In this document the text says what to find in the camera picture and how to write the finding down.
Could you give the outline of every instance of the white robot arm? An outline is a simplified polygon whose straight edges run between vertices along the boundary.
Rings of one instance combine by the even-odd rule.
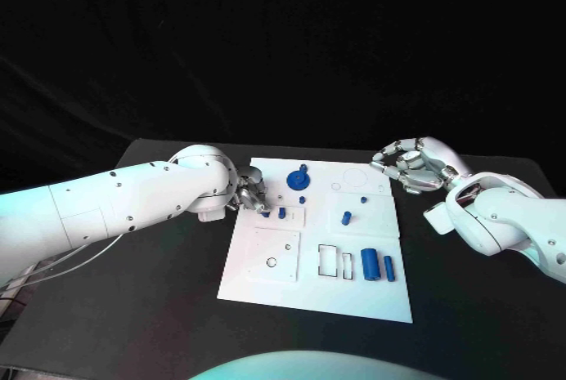
[[[405,152],[396,166],[386,156]],[[566,283],[566,200],[543,196],[517,178],[474,174],[454,150],[434,137],[406,139],[377,152],[370,166],[403,183],[411,194],[448,189],[447,201],[425,217],[439,234],[457,230],[487,256],[523,253],[543,273]]]
[[[269,211],[260,170],[240,171],[211,146],[185,148],[171,162],[143,163],[0,196],[0,286],[31,264],[86,244],[198,213],[226,216],[240,204]]]

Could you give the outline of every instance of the black cable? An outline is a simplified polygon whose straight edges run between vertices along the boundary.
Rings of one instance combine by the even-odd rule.
[[[21,305],[28,306],[28,304],[25,302],[22,302],[21,300],[16,300],[15,298],[11,298],[11,297],[0,297],[0,300],[13,301],[13,302],[18,302]]]

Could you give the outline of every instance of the black tabletop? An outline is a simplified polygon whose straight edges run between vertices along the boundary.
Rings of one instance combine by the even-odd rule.
[[[138,140],[119,166],[168,160],[190,144]],[[236,164],[252,157],[367,163],[373,156],[217,146]],[[554,195],[529,159],[465,160]],[[392,186],[413,324],[219,300],[236,213],[211,223],[185,213],[126,235],[87,266],[42,284],[0,346],[0,365],[87,379],[185,379],[247,355],[304,349],[374,357],[447,378],[562,378],[566,285],[517,253],[486,257],[455,232],[435,233],[422,212],[447,192],[413,196]]]

